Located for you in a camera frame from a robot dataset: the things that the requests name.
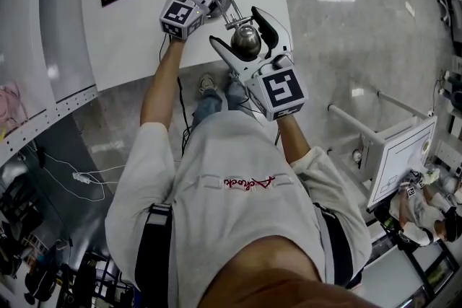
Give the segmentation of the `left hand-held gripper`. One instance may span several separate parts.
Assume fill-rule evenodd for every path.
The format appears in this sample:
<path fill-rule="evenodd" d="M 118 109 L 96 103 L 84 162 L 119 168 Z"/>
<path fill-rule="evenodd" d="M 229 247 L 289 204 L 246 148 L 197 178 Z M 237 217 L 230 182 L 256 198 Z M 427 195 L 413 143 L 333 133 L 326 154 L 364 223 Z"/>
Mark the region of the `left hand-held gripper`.
<path fill-rule="evenodd" d="M 193 32 L 228 9 L 227 0 L 167 0 L 160 14 L 161 30 L 186 40 Z"/>

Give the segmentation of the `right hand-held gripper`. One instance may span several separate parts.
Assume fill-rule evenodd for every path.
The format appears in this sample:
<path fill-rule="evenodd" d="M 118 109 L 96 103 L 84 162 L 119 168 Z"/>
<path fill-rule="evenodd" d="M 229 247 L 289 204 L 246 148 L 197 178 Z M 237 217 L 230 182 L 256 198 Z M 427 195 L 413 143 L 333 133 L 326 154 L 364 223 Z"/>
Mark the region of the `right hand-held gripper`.
<path fill-rule="evenodd" d="M 210 45 L 221 59 L 239 76 L 250 100 L 269 121 L 299 112 L 308 94 L 299 79 L 292 60 L 289 32 L 271 14 L 251 7 L 261 39 L 268 48 L 261 59 L 243 57 L 222 39 L 209 37 Z"/>

